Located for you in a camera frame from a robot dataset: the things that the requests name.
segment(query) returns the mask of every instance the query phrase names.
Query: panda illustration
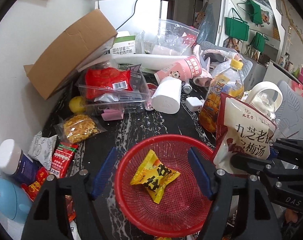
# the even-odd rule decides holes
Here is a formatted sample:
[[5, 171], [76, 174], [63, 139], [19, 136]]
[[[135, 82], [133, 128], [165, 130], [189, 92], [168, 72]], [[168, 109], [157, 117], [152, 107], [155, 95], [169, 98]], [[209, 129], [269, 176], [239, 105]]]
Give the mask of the panda illustration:
[[171, 71], [168, 76], [173, 78], [180, 78], [180, 74], [178, 71]]

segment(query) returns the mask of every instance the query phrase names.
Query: red plastic basket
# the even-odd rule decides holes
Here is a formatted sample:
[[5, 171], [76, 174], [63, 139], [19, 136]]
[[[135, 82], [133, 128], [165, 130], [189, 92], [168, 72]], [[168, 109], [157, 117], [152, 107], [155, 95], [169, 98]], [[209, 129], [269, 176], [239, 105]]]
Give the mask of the red plastic basket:
[[[205, 159], [213, 153], [193, 138], [166, 134], [141, 141], [120, 161], [115, 175], [116, 200], [127, 219], [145, 233], [181, 237], [202, 228], [211, 201], [202, 195], [188, 163], [187, 151], [192, 146], [197, 147]], [[167, 167], [181, 173], [165, 188], [160, 204], [153, 202], [142, 185], [129, 184], [150, 149]]]

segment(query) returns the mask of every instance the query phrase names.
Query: brown cardboard box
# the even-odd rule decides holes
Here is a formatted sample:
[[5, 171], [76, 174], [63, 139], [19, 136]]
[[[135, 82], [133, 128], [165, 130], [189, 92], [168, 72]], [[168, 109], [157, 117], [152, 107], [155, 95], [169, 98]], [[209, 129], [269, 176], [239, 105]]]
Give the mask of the brown cardboard box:
[[109, 50], [116, 35], [101, 11], [93, 10], [60, 34], [34, 65], [25, 65], [26, 75], [48, 99], [77, 74], [77, 69]]

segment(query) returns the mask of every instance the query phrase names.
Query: hanging bag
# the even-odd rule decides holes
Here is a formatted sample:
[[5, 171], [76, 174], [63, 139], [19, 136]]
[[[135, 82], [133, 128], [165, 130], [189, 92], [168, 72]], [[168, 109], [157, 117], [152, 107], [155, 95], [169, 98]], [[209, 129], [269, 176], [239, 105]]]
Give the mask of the hanging bag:
[[[234, 8], [232, 8], [232, 12], [232, 18], [225, 18], [225, 34], [229, 37], [236, 38], [241, 41], [247, 41], [249, 25], [240, 17]], [[234, 12], [238, 15], [239, 18], [234, 17]]]
[[[244, 8], [240, 7], [239, 4], [245, 4], [248, 8], [248, 11], [246, 11]], [[260, 6], [257, 3], [255, 3], [253, 0], [247, 0], [246, 3], [238, 3], [237, 5], [239, 8], [243, 9], [250, 16], [250, 20], [253, 23], [255, 23], [257, 25], [263, 24]]]
[[256, 35], [253, 38], [250, 45], [253, 46], [255, 49], [257, 49], [258, 51], [263, 52], [265, 47], [265, 40], [269, 40], [269, 39], [263, 36], [261, 33], [256, 32]]

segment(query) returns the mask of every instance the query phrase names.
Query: yellow lemon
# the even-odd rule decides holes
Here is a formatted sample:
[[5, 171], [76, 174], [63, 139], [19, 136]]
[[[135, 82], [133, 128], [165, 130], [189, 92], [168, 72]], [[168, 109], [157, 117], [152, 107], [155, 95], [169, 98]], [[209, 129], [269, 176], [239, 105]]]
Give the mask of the yellow lemon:
[[85, 112], [86, 108], [84, 107], [84, 105], [85, 100], [81, 96], [74, 97], [69, 101], [69, 109], [74, 114]]

